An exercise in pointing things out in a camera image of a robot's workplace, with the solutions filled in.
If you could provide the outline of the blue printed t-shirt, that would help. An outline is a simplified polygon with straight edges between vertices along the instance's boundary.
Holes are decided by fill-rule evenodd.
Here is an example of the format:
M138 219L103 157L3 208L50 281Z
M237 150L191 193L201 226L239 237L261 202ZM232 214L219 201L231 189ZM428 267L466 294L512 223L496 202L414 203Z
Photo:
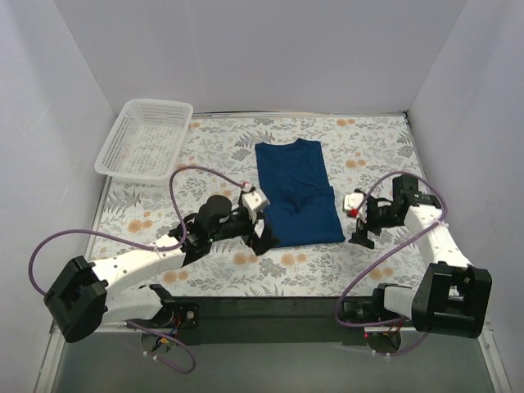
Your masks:
M258 179L269 199L265 209L278 247L345 240L328 180L321 143L298 138L285 145L255 145Z

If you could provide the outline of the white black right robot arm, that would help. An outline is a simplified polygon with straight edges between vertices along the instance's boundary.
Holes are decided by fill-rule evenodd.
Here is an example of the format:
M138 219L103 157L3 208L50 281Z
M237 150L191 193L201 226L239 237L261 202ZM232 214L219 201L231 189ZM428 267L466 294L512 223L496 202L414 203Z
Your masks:
M418 176L396 172L392 191L392 198L386 199L356 189L343 201L344 212L356 220L350 243L372 249L370 234L404 227L411 236L408 243L418 248L426 267L413 287L379 284L366 308L372 321L386 326L408 319L419 332L479 337L492 288L490 273L461 252L445 222L445 203L422 192Z

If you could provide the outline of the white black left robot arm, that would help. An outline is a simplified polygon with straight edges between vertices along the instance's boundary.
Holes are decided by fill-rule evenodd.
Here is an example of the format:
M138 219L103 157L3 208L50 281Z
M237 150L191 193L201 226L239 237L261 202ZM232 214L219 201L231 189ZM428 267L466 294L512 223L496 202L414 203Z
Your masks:
M88 262L83 256L68 261L44 296L44 304L68 343L81 341L101 325L124 320L168 326L174 317L174 298L160 284L140 290L137 297L123 292L160 273L182 268L210 253L215 242L239 237L256 255L278 244L266 224L269 200L261 191L244 192L234 207L225 196L211 196L193 214L147 250Z

